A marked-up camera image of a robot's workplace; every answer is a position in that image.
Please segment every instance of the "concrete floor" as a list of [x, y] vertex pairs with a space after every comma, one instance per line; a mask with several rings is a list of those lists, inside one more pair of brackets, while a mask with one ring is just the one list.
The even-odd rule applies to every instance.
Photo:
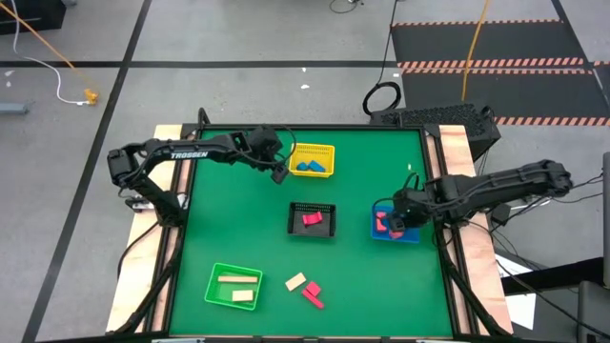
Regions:
[[[610, 4], [562, 3], [589, 59], [610, 60], [605, 20]], [[336, 15], [327, 0], [152, 0], [134, 60], [380, 60], [392, 4], [365, 2]], [[406, 0], [398, 4], [396, 20], [477, 20], [482, 4]], [[141, 5], [142, 0], [80, 0], [68, 10], [62, 30], [43, 35], [70, 59], [120, 61]], [[547, 0], [494, 1], [488, 14], [491, 20], [556, 17]], [[15, 59], [11, 39], [0, 36], [0, 60]], [[29, 34], [21, 35], [20, 51], [55, 59]], [[0, 117], [0, 258], [6, 266], [0, 278], [0, 340], [15, 342], [30, 318], [117, 70], [84, 70], [102, 91], [101, 103], [90, 108], [57, 101], [52, 71], [12, 69], [6, 76], [7, 71], [0, 69], [0, 101], [34, 102], [26, 116]], [[62, 93], [79, 98], [81, 81], [61, 71]], [[387, 70], [385, 79], [394, 72]], [[109, 149], [149, 138], [157, 124], [193, 122], [200, 106], [215, 123], [365, 123], [361, 100], [378, 73], [367, 68], [129, 70], [37, 339], [98, 335], [106, 327], [116, 262], [132, 221], [108, 176]], [[381, 94], [376, 103], [381, 106], [388, 96]], [[610, 146], [608, 128], [500, 130], [503, 138], [490, 152], [488, 172], [551, 158], [579, 182], [600, 172], [601, 154]], [[599, 191], [591, 186], [570, 198]], [[543, 265], [598, 256], [601, 201], [552, 203], [501, 231], [520, 254]]]

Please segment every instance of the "yellow cable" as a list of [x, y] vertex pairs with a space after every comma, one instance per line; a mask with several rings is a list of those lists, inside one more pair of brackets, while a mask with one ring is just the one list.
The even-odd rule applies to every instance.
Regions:
[[21, 19], [17, 14], [15, 14], [12, 10], [10, 10], [6, 5], [4, 5], [2, 3], [2, 1], [0, 1], [0, 8], [2, 8], [4, 11], [6, 11], [8, 14], [10, 14], [10, 16], [15, 18], [15, 20], [18, 20], [19, 23], [21, 23], [21, 25], [28, 28], [28, 30], [30, 30], [31, 33], [33, 33], [33, 35], [36, 36], [36, 38], [38, 38], [41, 42], [43, 42], [47, 46], [47, 48], [49, 48], [55, 55], [57, 55], [57, 57], [61, 58], [64, 62], [66, 62], [66, 64], [74, 72], [76, 72], [76, 74], [78, 74], [83, 79], [83, 81], [85, 81], [85, 83], [87, 85], [89, 85], [91, 90], [89, 90], [89, 89], [85, 90], [85, 96], [92, 104], [95, 104], [95, 102], [97, 101], [97, 97], [99, 96], [99, 92], [92, 91], [92, 90], [97, 89], [97, 87], [95, 86], [95, 83], [93, 83], [93, 81], [91, 81], [91, 79], [89, 77], [87, 77], [87, 75], [85, 75], [80, 70], [78, 70], [68, 60], [68, 58], [66, 58], [63, 54], [61, 54], [61, 52], [57, 51], [49, 42], [47, 42], [47, 40], [45, 40], [45, 38], [43, 38], [40, 34], [38, 34], [38, 32], [36, 32], [36, 30], [34, 28], [32, 28], [28, 23], [26, 23], [23, 19]]
[[470, 45], [470, 50], [468, 51], [468, 58], [466, 58], [466, 70], [464, 71], [464, 79], [461, 84], [461, 101], [464, 101], [466, 98], [466, 83], [468, 82], [468, 71], [470, 69], [470, 59], [473, 57], [473, 52], [475, 51], [475, 45], [477, 44], [478, 32], [480, 31], [480, 27], [485, 21], [485, 15], [487, 14], [487, 8], [489, 7], [490, 0], [485, 0], [485, 6], [483, 7], [483, 12], [480, 14], [480, 18], [478, 19], [477, 30], [475, 31], [475, 36], [473, 37], [473, 43]]

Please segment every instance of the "green table surface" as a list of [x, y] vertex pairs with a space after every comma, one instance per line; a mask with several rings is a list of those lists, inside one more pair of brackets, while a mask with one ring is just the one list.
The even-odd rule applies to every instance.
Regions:
[[[292, 138], [279, 135], [286, 155]], [[402, 186], [408, 165], [426, 174], [419, 131], [295, 135], [334, 145], [335, 174], [290, 174], [276, 185], [269, 171], [198, 162], [170, 334], [451, 335], [432, 226], [419, 244], [371, 238], [373, 202]], [[335, 204], [335, 237], [288, 235], [291, 201]], [[215, 262], [263, 271], [254, 311], [204, 301]], [[284, 283], [299, 272], [321, 287], [324, 310], [301, 294], [306, 284], [288, 292]]]

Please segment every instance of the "red block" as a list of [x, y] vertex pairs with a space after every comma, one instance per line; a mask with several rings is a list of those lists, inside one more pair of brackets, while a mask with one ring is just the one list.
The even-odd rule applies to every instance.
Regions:
[[322, 289], [317, 286], [314, 281], [310, 282], [309, 285], [307, 285], [307, 287], [305, 288], [305, 290], [307, 290], [307, 292], [309, 292], [309, 294], [313, 296], [317, 296], [318, 294], [320, 294], [320, 291], [322, 291]]
[[303, 224], [305, 226], [317, 224], [322, 221], [322, 213], [316, 212], [314, 214], [303, 214]]
[[404, 235], [404, 232], [392, 232], [392, 231], [390, 231], [390, 237], [392, 237], [392, 239], [399, 239], [403, 235]]
[[317, 300], [317, 298], [315, 296], [313, 296], [311, 293], [309, 293], [307, 291], [307, 289], [303, 290], [303, 295], [305, 295], [305, 297], [311, 301], [317, 308], [319, 309], [324, 309], [324, 304], [322, 304], [321, 301]]
[[385, 225], [383, 225], [383, 222], [381, 221], [381, 219], [379, 218], [385, 218], [385, 212], [377, 212], [375, 214], [376, 216], [376, 220], [377, 220], [377, 232], [386, 232], [388, 231], [388, 228], [385, 227]]

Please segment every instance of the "plug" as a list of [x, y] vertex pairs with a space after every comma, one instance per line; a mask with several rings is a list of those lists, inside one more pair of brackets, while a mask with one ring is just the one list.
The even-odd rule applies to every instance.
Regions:
[[95, 105], [95, 104], [97, 104], [97, 98], [99, 97], [99, 93], [92, 91], [90, 89], [86, 89], [85, 97], [87, 98], [88, 105]]

